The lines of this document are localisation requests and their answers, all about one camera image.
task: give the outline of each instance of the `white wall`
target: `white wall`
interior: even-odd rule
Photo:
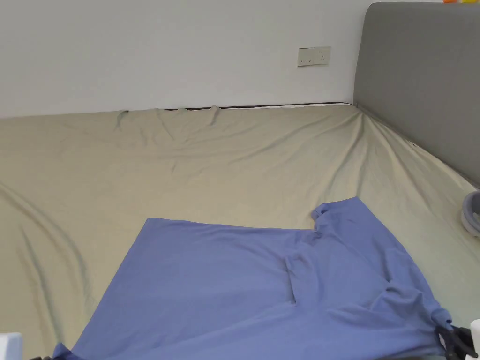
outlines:
[[[351,101],[372,0],[3,0],[0,117]],[[297,69],[300,47],[332,46]]]

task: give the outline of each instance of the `gray headboard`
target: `gray headboard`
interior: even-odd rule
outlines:
[[[478,186],[480,4],[373,4],[354,103]]]

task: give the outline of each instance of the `blue t-shirt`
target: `blue t-shirt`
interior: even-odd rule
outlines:
[[[150,218],[68,360],[371,360],[440,355],[450,315],[358,198],[314,230]]]

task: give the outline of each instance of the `wall outlet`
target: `wall outlet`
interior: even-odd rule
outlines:
[[[330,51],[330,46],[319,48],[300,48],[297,65],[299,68],[314,65],[328,65],[330,63]]]

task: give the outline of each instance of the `mattress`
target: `mattress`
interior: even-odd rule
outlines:
[[[457,325],[480,313],[474,190],[353,106],[159,109],[0,121],[0,332],[72,347],[148,217],[311,229],[358,196]]]

